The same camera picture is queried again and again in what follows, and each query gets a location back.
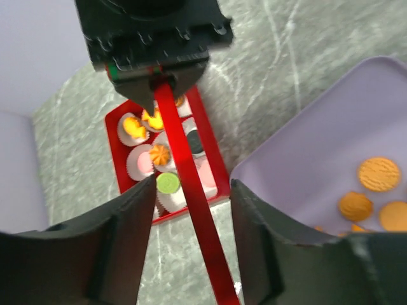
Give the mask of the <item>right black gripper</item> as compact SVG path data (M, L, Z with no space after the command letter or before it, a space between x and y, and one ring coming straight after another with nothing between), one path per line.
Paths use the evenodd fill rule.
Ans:
M149 115L155 109L153 77L129 70L170 65L172 93L184 95L203 76L207 52L233 41L232 19L217 1L75 1L75 6L94 69L117 66L121 71L109 72L115 90Z

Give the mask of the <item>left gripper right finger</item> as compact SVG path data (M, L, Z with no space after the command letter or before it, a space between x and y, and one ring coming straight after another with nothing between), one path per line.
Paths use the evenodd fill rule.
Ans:
M406 235L334 237L231 182L231 215L246 304L405 304Z

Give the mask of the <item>lilac plastic tray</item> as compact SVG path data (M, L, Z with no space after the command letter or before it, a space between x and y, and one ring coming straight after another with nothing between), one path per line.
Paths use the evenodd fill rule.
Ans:
M269 205L329 234L350 229L338 200L365 194L378 212L406 199L406 181L376 193L359 182L366 159L382 156L406 171L406 64L363 60L238 164L232 179Z

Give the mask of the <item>red cookie box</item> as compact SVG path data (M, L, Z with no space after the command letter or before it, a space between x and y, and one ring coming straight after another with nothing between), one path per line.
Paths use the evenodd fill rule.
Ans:
M212 170L216 187L210 188L202 185L208 205L225 199L230 194L228 172L226 171L217 140L209 123L198 89L192 88L185 95L184 104L180 107L176 107L176 109L181 119L185 135L191 130L197 129L203 145L203 152L201 154L191 153L197 173L201 165L205 163L208 163ZM146 128L148 132L147 139L133 139L124 131L122 123L127 117L136 117L139 122L143 124L141 120L143 110L144 109L136 103L126 101L109 112L105 117L108 142L118 188L121 193L124 193L150 175L155 176L156 179L157 176L163 172L172 172L179 177L165 127L163 130L157 132ZM141 173L137 167L137 159L140 153L144 151L149 152L155 144L165 144L168 146L171 153L171 160L166 166L153 165L154 170L151 173ZM181 215L183 212L189 212L189 210L182 185L174 194L163 194L159 192L156 187L156 206L153 216L154 224Z

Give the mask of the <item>black sandwich cookie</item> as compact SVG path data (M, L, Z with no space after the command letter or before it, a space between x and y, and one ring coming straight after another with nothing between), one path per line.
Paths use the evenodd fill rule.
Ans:
M186 138L192 154L201 154L204 151L197 129L188 132Z

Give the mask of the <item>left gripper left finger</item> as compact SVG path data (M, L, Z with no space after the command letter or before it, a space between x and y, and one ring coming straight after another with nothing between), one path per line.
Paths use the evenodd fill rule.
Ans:
M135 304L156 200L149 176L45 231L1 235L2 304Z

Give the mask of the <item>green round cookie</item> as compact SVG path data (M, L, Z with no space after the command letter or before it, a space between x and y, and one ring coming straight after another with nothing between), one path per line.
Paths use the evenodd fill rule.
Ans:
M181 183L177 174L163 172L156 178L157 190L163 194L174 194L180 188Z

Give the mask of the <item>red box lid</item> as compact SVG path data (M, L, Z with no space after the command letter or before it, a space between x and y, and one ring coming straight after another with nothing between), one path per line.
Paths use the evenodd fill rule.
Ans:
M198 177L170 85L164 83L155 89L155 99L162 115L184 197L216 301L218 304L239 304L233 278Z

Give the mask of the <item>pink round cookie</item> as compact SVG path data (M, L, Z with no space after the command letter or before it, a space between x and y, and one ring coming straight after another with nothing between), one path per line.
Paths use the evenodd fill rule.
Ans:
M140 153L137 159L137 167L141 173L151 173L154 170L154 166L148 151Z
M198 175L203 186L210 188L216 187L216 182L208 163L201 165L198 169Z

